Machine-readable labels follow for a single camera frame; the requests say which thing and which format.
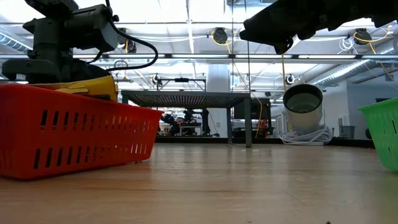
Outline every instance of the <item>wooden table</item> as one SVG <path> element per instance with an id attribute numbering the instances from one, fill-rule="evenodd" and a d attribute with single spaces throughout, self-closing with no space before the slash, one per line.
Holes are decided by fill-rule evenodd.
<path id="1" fill-rule="evenodd" d="M 0 179 L 0 223 L 397 223 L 374 149 L 157 144 L 150 162 Z"/>

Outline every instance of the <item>workbench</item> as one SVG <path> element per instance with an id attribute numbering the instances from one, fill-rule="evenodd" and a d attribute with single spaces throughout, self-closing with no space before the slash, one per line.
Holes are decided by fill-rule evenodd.
<path id="1" fill-rule="evenodd" d="M 213 93 L 204 91 L 136 91 L 123 90 L 123 103 L 133 103 L 150 108 L 226 108 L 228 143 L 232 144 L 231 108 L 244 102 L 246 147 L 252 146 L 250 93 Z"/>

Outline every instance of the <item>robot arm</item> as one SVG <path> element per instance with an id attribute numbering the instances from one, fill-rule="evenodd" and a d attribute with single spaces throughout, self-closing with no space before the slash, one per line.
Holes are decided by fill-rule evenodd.
<path id="1" fill-rule="evenodd" d="M 398 1 L 380 0 L 278 0 L 244 21 L 243 40 L 275 47 L 284 54 L 293 37 L 311 38 L 316 31 L 337 29 L 345 22 L 370 17 L 376 27 L 398 19 Z"/>

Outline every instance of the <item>ceiling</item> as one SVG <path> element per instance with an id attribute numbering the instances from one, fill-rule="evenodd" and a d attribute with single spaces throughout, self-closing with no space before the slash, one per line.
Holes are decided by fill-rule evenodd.
<path id="1" fill-rule="evenodd" d="M 80 7 L 89 7 L 96 4 L 104 4 L 105 0 L 75 0 Z M 211 38 L 211 32 L 215 27 L 224 27 L 229 35 L 231 42 L 233 36 L 234 43 L 229 46 L 231 53 L 234 54 L 275 54 L 274 48 L 264 44 L 247 43 L 239 38 L 239 31 L 243 29 L 243 21 L 246 18 L 255 15 L 255 13 L 264 9 L 270 3 L 252 4 L 248 9 L 243 7 L 234 8 L 232 17 L 230 7 L 224 0 L 111 0 L 111 5 L 115 14 L 119 15 L 120 23 L 118 27 L 127 28 L 130 35 L 145 39 L 153 44 L 161 54 L 228 54 L 228 48 L 225 45 L 217 45 Z M 0 0 L 0 33 L 20 41 L 23 44 L 32 46 L 32 35 L 22 28 L 22 24 L 33 18 L 43 17 L 40 13 L 30 8 L 24 0 Z M 385 39 L 375 43 L 377 48 L 388 40 L 395 37 L 398 32 L 396 23 L 392 25 L 392 33 Z M 320 30 L 316 35 L 305 41 L 296 41 L 294 47 L 289 50 L 289 54 L 354 54 L 352 51 L 342 51 L 341 40 L 348 33 L 353 34 L 355 28 L 367 28 L 373 38 L 385 36 L 387 26 L 377 29 L 373 26 L 370 19 L 360 19 L 343 24 L 337 30 L 328 32 Z M 355 45 L 359 54 L 369 54 L 369 46 Z M 114 53 L 123 54 L 123 49 L 117 49 Z M 1 54 L 20 54 L 9 47 L 0 45 Z M 96 54 L 97 50 L 78 50 L 75 54 Z M 137 53 L 151 54 L 151 49 L 137 44 Z M 146 60 L 136 59 L 128 60 L 128 63 L 145 63 Z M 230 60 L 225 60 L 232 68 Z M 118 77 L 126 76 L 134 83 L 123 83 L 123 88 L 148 88 L 147 82 L 150 82 L 151 76 L 159 74 L 162 77 L 203 77 L 208 72 L 209 62 L 198 60 L 179 60 L 162 59 L 149 67 L 139 71 L 128 71 L 119 73 Z M 103 67 L 112 66 L 112 63 L 106 64 L 100 60 L 98 65 Z M 285 72 L 293 74 L 295 77 L 305 78 L 307 75 L 317 75 L 327 71 L 338 64 L 316 64 L 316 63 L 287 63 Z M 236 63 L 239 72 L 246 74 L 249 72 L 248 63 Z M 252 87 L 270 87 L 281 88 L 283 85 L 281 73 L 282 64 L 280 61 L 274 63 L 251 63 L 250 73 Z M 173 88 L 187 88 L 191 86 L 181 83 L 170 84 Z"/>

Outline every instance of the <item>yellow cable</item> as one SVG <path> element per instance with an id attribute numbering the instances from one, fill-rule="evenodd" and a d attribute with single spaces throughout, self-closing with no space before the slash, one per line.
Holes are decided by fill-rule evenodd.
<path id="1" fill-rule="evenodd" d="M 235 63 L 233 63 L 233 64 L 234 64 L 234 66 L 235 66 L 235 68 L 236 68 L 236 71 L 238 72 L 239 76 L 241 77 L 241 79 L 242 79 L 244 85 L 246 85 L 246 88 L 249 89 L 248 84 L 244 81 L 244 77 L 242 77 L 242 74 L 239 72 L 239 70 L 238 70 L 236 64 L 235 64 Z M 260 131 L 260 122 L 261 122 L 261 115 L 262 115 L 262 103 L 261 103 L 261 100 L 260 100 L 258 97 L 256 97 L 255 94 L 254 94 L 253 92 L 250 92 L 250 93 L 251 93 L 251 94 L 255 97 L 255 99 L 257 99 L 257 100 L 259 101 L 259 103 L 260 103 L 260 117 L 259 117 L 259 123 L 258 123 L 258 125 L 257 125 L 257 132 L 256 132 L 256 138 L 257 138 L 257 136 L 258 136 L 258 134 L 259 134 L 259 131 Z"/>
<path id="2" fill-rule="evenodd" d="M 369 45 L 371 46 L 371 49 L 373 51 L 374 54 L 376 53 L 376 50 L 374 49 L 372 43 L 369 43 Z M 380 62 L 381 67 L 383 67 L 384 72 L 391 78 L 391 80 L 393 79 L 392 75 L 387 71 L 387 69 L 385 68 L 385 66 L 383 65 L 383 63 Z"/>
<path id="3" fill-rule="evenodd" d="M 229 45 L 226 45 L 226 48 L 228 49 L 229 54 L 231 54 L 231 49 L 229 49 Z"/>
<path id="4" fill-rule="evenodd" d="M 372 45 L 372 43 L 369 43 L 369 45 L 371 46 L 371 49 L 372 49 L 373 53 L 374 53 L 374 54 L 377 54 L 376 51 L 375 51 L 375 49 L 374 49 L 374 47 L 373 47 L 373 45 Z"/>
<path id="5" fill-rule="evenodd" d="M 356 37 L 356 34 L 358 34 L 357 32 L 354 33 L 354 38 L 357 39 L 357 40 L 360 40 L 360 41 L 362 41 L 362 42 L 366 42 L 366 43 L 377 42 L 377 41 L 380 41 L 380 40 L 385 39 L 385 38 L 388 36 L 388 34 L 389 34 L 388 32 L 390 31 L 390 28 L 391 28 L 391 27 L 388 27 L 388 31 L 387 31 L 387 33 L 386 33 L 386 35 L 385 35 L 384 37 L 381 37 L 380 39 L 377 39 L 377 40 L 363 40 L 363 39 L 360 39 L 360 38 Z"/>

